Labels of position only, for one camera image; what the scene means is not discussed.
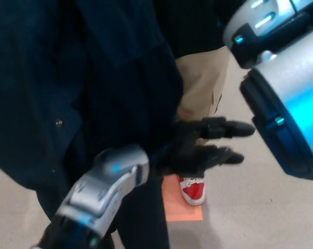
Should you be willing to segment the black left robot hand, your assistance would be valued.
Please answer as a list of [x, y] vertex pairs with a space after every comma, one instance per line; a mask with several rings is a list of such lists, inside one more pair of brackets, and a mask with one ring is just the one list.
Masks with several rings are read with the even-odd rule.
[[199, 139], [219, 140], [249, 137], [255, 128], [249, 123], [227, 120], [225, 117], [207, 117], [202, 120], [176, 123], [167, 140], [148, 151], [149, 176], [195, 175], [219, 165], [237, 165], [244, 156], [231, 148], [216, 145], [198, 145]]

